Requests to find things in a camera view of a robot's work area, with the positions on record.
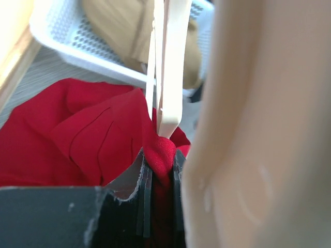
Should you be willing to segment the beige plastic hanger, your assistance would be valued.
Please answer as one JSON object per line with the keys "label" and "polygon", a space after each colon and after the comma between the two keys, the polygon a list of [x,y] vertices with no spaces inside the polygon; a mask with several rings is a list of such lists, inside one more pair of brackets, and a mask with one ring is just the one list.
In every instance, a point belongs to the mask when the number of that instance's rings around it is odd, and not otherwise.
{"label": "beige plastic hanger", "polygon": [[330,1],[215,1],[187,247],[330,247]]}

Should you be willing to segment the red skirt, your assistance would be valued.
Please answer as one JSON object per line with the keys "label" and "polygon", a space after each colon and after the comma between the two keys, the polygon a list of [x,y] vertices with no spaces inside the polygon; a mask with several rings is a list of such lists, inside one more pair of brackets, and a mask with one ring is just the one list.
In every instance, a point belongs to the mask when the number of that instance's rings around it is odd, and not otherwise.
{"label": "red skirt", "polygon": [[143,92],[63,79],[17,106],[1,128],[2,187],[104,187],[139,152],[152,170],[151,231],[143,247],[173,247],[173,163],[190,141],[156,132]]}

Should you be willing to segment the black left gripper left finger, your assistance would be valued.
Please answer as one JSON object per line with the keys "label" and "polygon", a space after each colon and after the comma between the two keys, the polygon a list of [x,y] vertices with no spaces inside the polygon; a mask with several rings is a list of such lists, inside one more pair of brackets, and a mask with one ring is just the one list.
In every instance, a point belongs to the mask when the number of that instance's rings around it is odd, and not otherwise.
{"label": "black left gripper left finger", "polygon": [[1,247],[143,247],[151,186],[139,152],[104,187],[2,187]]}

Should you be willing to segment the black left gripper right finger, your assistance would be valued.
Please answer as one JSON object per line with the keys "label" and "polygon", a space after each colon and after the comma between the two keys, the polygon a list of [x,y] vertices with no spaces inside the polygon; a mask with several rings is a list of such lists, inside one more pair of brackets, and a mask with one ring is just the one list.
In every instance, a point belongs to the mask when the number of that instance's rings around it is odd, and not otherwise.
{"label": "black left gripper right finger", "polygon": [[184,162],[186,161],[183,153],[178,149],[173,163],[173,247],[185,248],[185,230],[181,200],[181,180]]}

